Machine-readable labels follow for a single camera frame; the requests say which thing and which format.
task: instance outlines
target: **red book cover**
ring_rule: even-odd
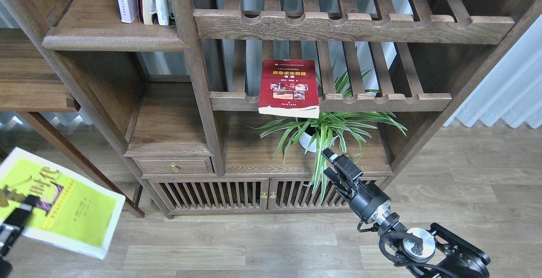
[[[313,60],[263,60],[261,114],[318,118],[320,106]]]

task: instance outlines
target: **black robotic arm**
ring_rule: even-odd
[[[358,231],[377,232],[382,254],[396,267],[405,267],[417,278],[488,278],[486,253],[453,234],[437,223],[431,229],[407,229],[399,222],[399,215],[391,212],[391,199],[378,186],[363,184],[363,172],[346,155],[325,149],[322,155],[333,165],[324,174],[335,185],[335,190],[348,201],[360,218]],[[361,228],[363,224],[373,224]],[[389,245],[394,254],[386,251]],[[445,255],[438,264],[428,264],[435,251]]]

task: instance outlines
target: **yellow book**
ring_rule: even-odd
[[[0,165],[0,220],[28,195],[39,202],[23,235],[104,259],[124,204],[124,195],[23,149]]]

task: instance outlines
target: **slatted cabinet door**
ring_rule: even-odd
[[[149,179],[149,182],[170,215],[231,214],[267,209],[269,179]]]
[[[362,176],[364,184],[374,183],[380,186],[387,176]],[[276,178],[269,183],[269,199],[267,209],[270,211],[310,211],[310,210],[344,210],[348,203],[335,191],[331,182],[327,183],[324,200],[320,203],[321,185],[313,193],[313,186],[308,186],[307,178]]]

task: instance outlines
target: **brass drawer knob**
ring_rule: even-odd
[[[179,167],[177,165],[171,164],[170,166],[171,166],[171,171],[173,171],[175,173],[180,171],[180,169],[179,169]]]

